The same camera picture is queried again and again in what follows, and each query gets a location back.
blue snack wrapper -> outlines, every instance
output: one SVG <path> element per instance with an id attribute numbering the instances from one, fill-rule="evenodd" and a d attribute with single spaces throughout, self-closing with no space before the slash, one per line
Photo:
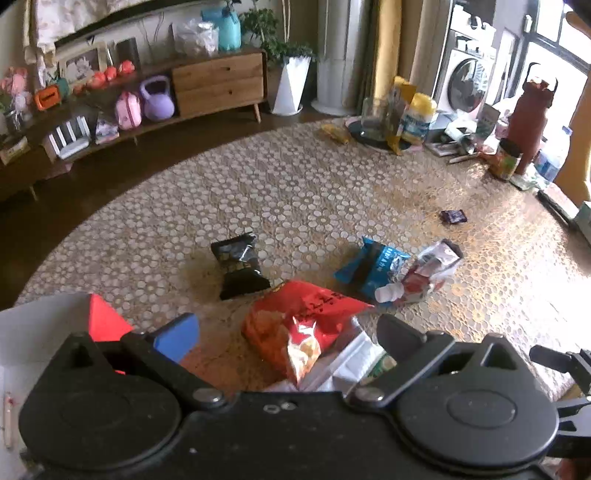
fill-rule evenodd
<path id="1" fill-rule="evenodd" d="M 357 257 L 335 272 L 335 278 L 345 284 L 359 284 L 358 290 L 375 300 L 376 289 L 390 283 L 390 278 L 402 269 L 409 254 L 363 237 L 363 247 Z"/>

speaker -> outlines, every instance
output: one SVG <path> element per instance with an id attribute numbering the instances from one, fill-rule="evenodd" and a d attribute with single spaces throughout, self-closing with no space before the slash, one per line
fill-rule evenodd
<path id="1" fill-rule="evenodd" d="M 117 61 L 121 64 L 124 60 L 130 60 L 134 64 L 136 70 L 141 70 L 139 62 L 138 43 L 135 38 L 128 38 L 120 41 L 115 49 L 117 50 Z"/>

brown water bottle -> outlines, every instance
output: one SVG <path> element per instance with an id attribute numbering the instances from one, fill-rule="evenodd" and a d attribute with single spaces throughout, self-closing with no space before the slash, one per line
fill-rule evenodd
<path id="1" fill-rule="evenodd" d="M 540 149 L 542 133 L 546 127 L 548 119 L 546 114 L 548 108 L 552 106 L 554 94 L 558 89 L 558 79 L 554 90 L 548 88 L 548 82 L 540 83 L 530 80 L 530 70 L 533 65 L 539 63 L 530 63 L 523 84 L 523 95 L 517 100 L 515 111 L 509 120 L 509 128 L 506 137 L 513 140 L 523 152 L 521 161 L 515 170 L 516 174 L 523 175 L 527 166 L 531 163 Z"/>

picture frame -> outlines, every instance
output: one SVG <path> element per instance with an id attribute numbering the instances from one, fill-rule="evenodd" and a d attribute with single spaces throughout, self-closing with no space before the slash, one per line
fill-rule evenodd
<path id="1" fill-rule="evenodd" d="M 70 86 L 70 91 L 77 85 L 85 84 L 94 72 L 104 72 L 107 64 L 107 45 L 105 42 L 95 42 L 83 50 L 60 56 L 58 67 L 60 77 L 65 78 Z"/>

screw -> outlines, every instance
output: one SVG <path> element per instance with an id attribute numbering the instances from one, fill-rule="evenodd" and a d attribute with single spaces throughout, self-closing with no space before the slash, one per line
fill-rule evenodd
<path id="1" fill-rule="evenodd" d="M 277 405 L 265 405 L 262 409 L 272 415 L 281 411 L 281 408 L 279 408 Z"/>
<path id="2" fill-rule="evenodd" d="M 374 403 L 384 399 L 384 392 L 377 387 L 360 387 L 355 390 L 355 397 L 365 403 Z"/>
<path id="3" fill-rule="evenodd" d="M 295 403 L 286 401 L 281 404 L 281 408 L 283 410 L 295 410 L 297 408 L 297 405 Z"/>
<path id="4" fill-rule="evenodd" d="M 198 388 L 193 398 L 201 403 L 217 403 L 223 400 L 223 393 L 216 388 Z"/>

